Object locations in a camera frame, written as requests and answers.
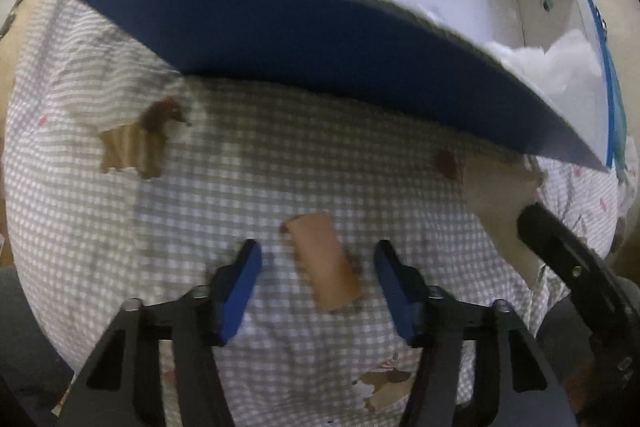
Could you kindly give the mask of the white cardboard box blue edges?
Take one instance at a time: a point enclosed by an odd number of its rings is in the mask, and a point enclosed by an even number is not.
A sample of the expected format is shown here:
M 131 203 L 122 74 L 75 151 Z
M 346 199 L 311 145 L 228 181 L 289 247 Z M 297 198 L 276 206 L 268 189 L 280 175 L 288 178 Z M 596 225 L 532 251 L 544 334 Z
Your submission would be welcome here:
M 511 150 L 614 164 L 611 60 L 593 0 L 80 0 L 189 75 L 270 80 L 431 119 Z M 555 104 L 489 55 L 580 30 L 600 89 Z

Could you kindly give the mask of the white paper sheet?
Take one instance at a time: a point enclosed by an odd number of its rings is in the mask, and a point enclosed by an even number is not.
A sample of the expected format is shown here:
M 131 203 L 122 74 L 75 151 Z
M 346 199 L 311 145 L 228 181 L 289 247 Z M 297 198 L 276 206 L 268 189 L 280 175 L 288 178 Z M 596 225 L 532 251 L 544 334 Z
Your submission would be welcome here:
M 541 261 L 518 236 L 518 217 L 538 202 L 542 184 L 541 172 L 489 157 L 469 157 L 462 176 L 466 208 L 480 220 L 499 256 L 529 289 L 537 284 Z

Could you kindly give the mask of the white fluffy stuffing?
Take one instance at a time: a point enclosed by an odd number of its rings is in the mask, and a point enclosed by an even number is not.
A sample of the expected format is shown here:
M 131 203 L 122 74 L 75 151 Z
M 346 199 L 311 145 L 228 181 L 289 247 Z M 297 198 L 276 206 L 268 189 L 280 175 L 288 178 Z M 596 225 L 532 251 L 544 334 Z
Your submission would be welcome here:
M 567 31 L 546 50 L 540 46 L 511 48 L 495 41 L 486 43 L 484 49 L 555 104 L 574 96 L 593 95 L 600 89 L 600 62 L 580 30 Z

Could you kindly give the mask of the checkered bed sheet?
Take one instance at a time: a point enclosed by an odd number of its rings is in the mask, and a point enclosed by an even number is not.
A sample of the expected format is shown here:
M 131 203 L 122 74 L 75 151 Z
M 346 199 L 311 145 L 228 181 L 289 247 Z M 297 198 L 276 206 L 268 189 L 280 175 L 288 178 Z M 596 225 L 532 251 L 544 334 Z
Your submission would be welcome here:
M 42 0 L 3 170 L 17 275 L 70 387 L 124 301 L 176 300 L 253 239 L 262 271 L 238 332 L 213 350 L 230 426 L 403 426 L 422 352 L 396 331 L 378 242 L 462 303 L 506 300 L 536 343 L 570 297 L 589 332 L 618 317 L 639 350 L 639 311 L 623 289 L 623 307 L 578 298 L 540 258 L 529 289 L 462 187 L 469 157 L 541 172 L 539 204 L 605 262 L 623 155 L 624 142 L 598 170 L 353 98 L 185 74 L 88 4 Z M 283 228 L 315 212 L 332 217 L 361 288 L 333 312 L 314 303 Z

